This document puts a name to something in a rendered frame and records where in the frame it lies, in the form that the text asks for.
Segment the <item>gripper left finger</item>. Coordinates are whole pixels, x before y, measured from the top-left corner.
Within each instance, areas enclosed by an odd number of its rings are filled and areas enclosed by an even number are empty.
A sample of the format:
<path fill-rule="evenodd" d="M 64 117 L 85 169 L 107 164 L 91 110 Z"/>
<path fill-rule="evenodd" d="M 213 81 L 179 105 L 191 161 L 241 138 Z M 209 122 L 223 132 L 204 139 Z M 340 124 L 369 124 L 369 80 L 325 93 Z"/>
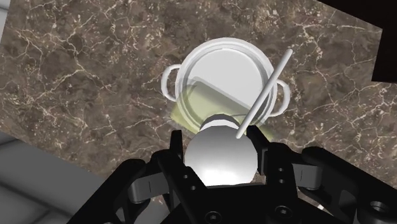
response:
<path fill-rule="evenodd" d="M 151 198 L 165 194 L 170 213 L 160 224 L 207 224 L 207 188 L 182 154 L 182 134 L 174 130 L 169 148 L 155 152 L 149 162 L 122 162 L 67 224 L 136 224 Z"/>

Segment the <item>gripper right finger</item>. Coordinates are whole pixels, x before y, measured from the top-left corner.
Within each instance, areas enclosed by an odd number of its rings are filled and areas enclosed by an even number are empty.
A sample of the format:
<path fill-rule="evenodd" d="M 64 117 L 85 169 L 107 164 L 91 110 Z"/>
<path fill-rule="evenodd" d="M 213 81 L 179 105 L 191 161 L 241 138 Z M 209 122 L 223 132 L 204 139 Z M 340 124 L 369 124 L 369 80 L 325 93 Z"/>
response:
<path fill-rule="evenodd" d="M 397 224 L 397 189 L 324 148 L 297 153 L 255 126 L 247 136 L 266 177 L 265 224 Z"/>

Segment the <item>white thin stick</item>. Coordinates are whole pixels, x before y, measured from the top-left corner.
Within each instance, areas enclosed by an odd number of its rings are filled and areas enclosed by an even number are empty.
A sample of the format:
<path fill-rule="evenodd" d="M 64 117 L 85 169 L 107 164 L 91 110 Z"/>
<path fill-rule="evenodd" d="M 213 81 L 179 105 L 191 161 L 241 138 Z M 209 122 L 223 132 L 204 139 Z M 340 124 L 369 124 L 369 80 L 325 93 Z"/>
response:
<path fill-rule="evenodd" d="M 266 82 L 266 84 L 264 85 L 264 87 L 263 87 L 262 91 L 260 92 L 259 96 L 257 97 L 257 99 L 255 100 L 254 104 L 252 105 L 251 109 L 249 110 L 247 115 L 244 117 L 243 122 L 241 123 L 241 125 L 238 128 L 237 133 L 235 135 L 236 139 L 240 139 L 242 137 L 242 135 L 244 134 L 244 131 L 247 129 L 247 127 L 252 122 L 254 116 L 257 114 L 257 112 L 259 111 L 261 105 L 263 104 L 263 102 L 265 101 L 267 96 L 269 95 L 271 89 L 273 88 L 274 84 L 276 83 L 278 77 L 282 73 L 284 67 L 288 63 L 288 60 L 290 59 L 292 54 L 293 54 L 293 50 L 290 49 L 290 48 L 285 51 L 285 53 L 282 56 L 280 62 L 278 63 L 278 65 L 274 69 L 274 72 L 271 74 L 270 78 L 268 79 L 268 82 Z"/>

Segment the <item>white two-handled pot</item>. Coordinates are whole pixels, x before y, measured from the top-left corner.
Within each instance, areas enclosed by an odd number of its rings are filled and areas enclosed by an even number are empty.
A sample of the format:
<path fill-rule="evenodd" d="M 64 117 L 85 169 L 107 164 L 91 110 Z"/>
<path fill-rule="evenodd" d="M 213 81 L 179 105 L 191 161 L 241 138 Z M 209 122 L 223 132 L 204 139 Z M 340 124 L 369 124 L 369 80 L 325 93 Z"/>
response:
<path fill-rule="evenodd" d="M 192 50 L 181 64 L 167 67 L 162 73 L 162 95 L 176 102 L 175 84 L 180 79 L 201 78 L 215 85 L 221 80 L 268 82 L 276 66 L 256 46 L 237 38 L 218 38 Z M 291 97 L 289 86 L 279 78 L 254 116 L 250 125 L 261 126 L 267 118 L 283 114 Z"/>

